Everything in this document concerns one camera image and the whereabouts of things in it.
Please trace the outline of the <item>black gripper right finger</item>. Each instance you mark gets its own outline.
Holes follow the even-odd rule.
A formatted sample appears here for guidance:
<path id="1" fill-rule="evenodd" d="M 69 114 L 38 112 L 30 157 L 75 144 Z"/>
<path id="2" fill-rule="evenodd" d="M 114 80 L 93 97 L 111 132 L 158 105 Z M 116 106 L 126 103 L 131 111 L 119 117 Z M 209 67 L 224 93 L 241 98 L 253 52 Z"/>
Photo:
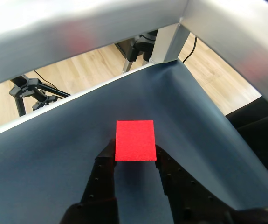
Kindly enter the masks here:
<path id="1" fill-rule="evenodd" d="M 233 208 L 213 195 L 158 145 L 156 153 L 156 168 L 175 224 L 234 223 Z"/>

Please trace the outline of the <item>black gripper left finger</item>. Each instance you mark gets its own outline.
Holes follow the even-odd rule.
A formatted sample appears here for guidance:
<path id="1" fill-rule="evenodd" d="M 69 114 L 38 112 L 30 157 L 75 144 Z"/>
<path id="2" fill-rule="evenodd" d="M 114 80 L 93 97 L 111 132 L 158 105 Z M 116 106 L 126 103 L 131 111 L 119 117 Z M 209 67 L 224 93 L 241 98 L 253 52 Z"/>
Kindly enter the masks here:
<path id="1" fill-rule="evenodd" d="M 80 202 L 71 205 L 61 224 L 118 224 L 115 196 L 115 140 L 95 158 L 93 169 Z"/>

